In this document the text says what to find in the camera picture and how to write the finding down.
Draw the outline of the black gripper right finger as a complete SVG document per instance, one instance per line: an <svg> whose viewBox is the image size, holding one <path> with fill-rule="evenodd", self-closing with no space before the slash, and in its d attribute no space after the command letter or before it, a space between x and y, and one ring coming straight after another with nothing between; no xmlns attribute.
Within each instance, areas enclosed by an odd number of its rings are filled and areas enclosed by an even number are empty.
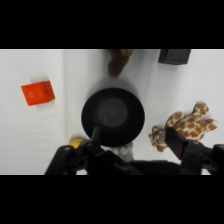
<svg viewBox="0 0 224 224"><path fill-rule="evenodd" d="M224 175L224 145L212 148L196 140L188 140L174 128L166 130L165 143L181 161L181 175L200 175L207 170L211 175Z"/></svg>

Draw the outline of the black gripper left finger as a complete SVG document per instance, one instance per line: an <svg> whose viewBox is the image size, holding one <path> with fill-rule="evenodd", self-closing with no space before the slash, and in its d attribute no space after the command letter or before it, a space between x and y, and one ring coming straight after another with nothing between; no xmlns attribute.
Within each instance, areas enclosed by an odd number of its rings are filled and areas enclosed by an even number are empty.
<svg viewBox="0 0 224 224"><path fill-rule="evenodd" d="M89 175L141 175L129 163L101 148L99 127L95 127L91 138L82 141L77 149L71 145L60 146L45 174L76 175L80 170L85 170Z"/></svg>

